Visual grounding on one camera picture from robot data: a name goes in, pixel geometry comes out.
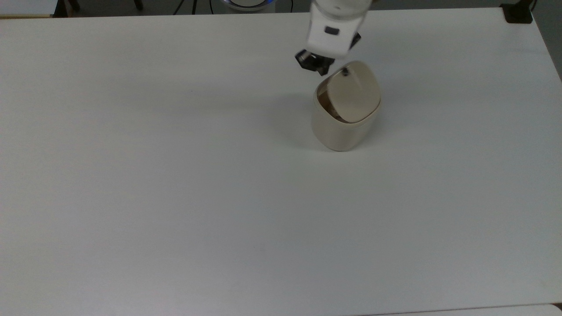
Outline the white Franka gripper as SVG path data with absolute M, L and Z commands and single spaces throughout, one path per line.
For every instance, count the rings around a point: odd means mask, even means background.
M 299 66 L 320 76 L 328 74 L 335 59 L 343 59 L 361 40 L 359 28 L 367 12 L 358 17 L 336 19 L 320 8 L 310 9 L 306 49 L 295 54 Z

